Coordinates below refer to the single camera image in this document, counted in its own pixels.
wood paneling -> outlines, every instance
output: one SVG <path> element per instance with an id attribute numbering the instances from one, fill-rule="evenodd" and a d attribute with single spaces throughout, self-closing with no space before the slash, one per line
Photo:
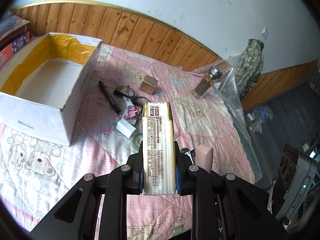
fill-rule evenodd
<path id="1" fill-rule="evenodd" d="M 74 2 L 30 5 L 14 12 L 31 22 L 36 36 L 47 32 L 97 37 L 112 45 L 193 70 L 220 58 L 180 31 L 125 8 Z"/>
<path id="2" fill-rule="evenodd" d="M 309 63 L 262 74 L 257 84 L 241 100 L 243 109 L 250 109 L 286 92 L 302 81 L 310 80 L 317 69 L 317 63 L 318 60 L 314 60 Z"/>

pink quilt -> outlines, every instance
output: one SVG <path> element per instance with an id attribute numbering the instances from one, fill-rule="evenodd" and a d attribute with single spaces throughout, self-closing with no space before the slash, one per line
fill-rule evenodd
<path id="1" fill-rule="evenodd" d="M 139 90 L 145 75 L 158 86 L 150 96 Z M 98 87 L 103 80 L 109 92 L 129 85 L 150 101 L 169 101 L 174 135 L 179 147 L 196 148 L 200 143 L 214 149 L 212 169 L 232 172 L 253 183 L 254 176 L 231 117 L 221 98 L 211 90 L 198 100 L 191 90 L 199 77 L 162 62 L 103 45 L 99 63 L 86 92 L 70 147 L 45 142 L 0 125 L 0 197 L 13 217 L 31 231 L 42 217 L 86 173 L 110 173 L 136 153 L 142 139 L 141 123 L 130 139 L 116 130 L 117 115 Z M 121 109 L 122 98 L 114 96 Z M 21 151 L 18 165 L 13 150 Z M 35 156 L 34 151 L 41 152 Z M 32 166 L 35 158 L 43 165 Z M 191 228 L 190 196 L 128 196 L 128 239 L 168 239 Z"/>

silver bottle lid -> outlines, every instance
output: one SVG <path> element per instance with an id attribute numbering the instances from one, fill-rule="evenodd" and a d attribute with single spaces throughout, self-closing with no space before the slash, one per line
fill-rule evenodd
<path id="1" fill-rule="evenodd" d="M 220 70 L 218 70 L 215 66 L 212 66 L 209 69 L 209 72 L 215 77 L 215 78 L 219 78 L 222 76 L 222 72 Z"/>

white cardboard box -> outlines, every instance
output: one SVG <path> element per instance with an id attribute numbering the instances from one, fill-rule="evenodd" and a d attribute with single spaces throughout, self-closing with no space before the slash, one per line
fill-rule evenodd
<path id="1" fill-rule="evenodd" d="M 70 145 L 101 40 L 47 33 L 0 71 L 0 117 L 20 132 Z"/>

camouflage clothing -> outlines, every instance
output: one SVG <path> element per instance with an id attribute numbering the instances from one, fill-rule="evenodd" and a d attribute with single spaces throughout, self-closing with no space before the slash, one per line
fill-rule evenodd
<path id="1" fill-rule="evenodd" d="M 254 87 L 260 78 L 263 68 L 263 47 L 264 43 L 262 41 L 251 39 L 240 57 L 236 68 L 236 84 L 240 99 Z"/>

